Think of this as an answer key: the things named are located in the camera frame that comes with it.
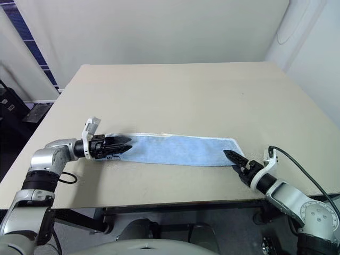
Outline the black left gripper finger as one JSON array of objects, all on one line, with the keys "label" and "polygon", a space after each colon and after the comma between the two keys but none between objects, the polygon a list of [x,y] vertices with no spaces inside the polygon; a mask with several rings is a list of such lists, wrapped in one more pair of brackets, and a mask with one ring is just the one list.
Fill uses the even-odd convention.
[{"label": "black left gripper finger", "polygon": [[105,138],[105,144],[115,145],[115,144],[126,144],[131,141],[131,138],[124,135],[115,135]]},{"label": "black left gripper finger", "polygon": [[131,145],[128,144],[114,144],[106,147],[107,154],[122,154],[132,148]]}]

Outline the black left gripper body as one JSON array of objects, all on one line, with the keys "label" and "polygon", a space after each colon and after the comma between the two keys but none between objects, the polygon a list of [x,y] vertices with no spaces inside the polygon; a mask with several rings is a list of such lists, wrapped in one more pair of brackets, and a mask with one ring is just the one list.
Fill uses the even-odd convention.
[{"label": "black left gripper body", "polygon": [[106,158],[108,153],[105,148],[105,135],[94,135],[89,141],[89,153],[94,159]]}]

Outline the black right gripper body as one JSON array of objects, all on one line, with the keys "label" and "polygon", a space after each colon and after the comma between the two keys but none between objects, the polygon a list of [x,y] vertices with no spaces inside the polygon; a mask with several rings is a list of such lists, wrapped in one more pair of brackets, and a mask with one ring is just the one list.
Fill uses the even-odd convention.
[{"label": "black right gripper body", "polygon": [[259,162],[252,160],[248,161],[246,165],[246,170],[244,171],[245,177],[240,177],[241,181],[247,185],[248,187],[251,186],[251,182],[254,179],[255,175],[264,168],[264,165],[260,164]]}]

